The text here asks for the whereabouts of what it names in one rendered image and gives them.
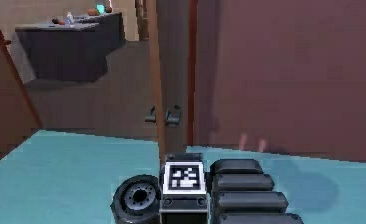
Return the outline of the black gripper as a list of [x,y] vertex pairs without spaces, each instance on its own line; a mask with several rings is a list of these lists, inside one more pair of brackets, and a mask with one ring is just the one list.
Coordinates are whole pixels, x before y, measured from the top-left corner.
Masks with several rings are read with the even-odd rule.
[[161,190],[153,175],[136,175],[115,191],[110,205],[115,224],[160,224]]

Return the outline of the brown room door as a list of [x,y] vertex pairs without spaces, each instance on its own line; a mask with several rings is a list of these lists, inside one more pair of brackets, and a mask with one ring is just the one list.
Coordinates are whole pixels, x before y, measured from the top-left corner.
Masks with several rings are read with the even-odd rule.
[[[187,147],[190,0],[147,0],[150,72],[159,158]],[[179,125],[166,125],[168,109],[181,107]]]

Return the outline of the dark grey counter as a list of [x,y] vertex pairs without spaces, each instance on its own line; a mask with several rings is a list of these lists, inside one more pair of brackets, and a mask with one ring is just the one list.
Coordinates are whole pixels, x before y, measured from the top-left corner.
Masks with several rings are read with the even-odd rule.
[[94,82],[108,71],[106,57],[125,43],[120,12],[77,19],[74,25],[24,24],[16,34],[37,79]]

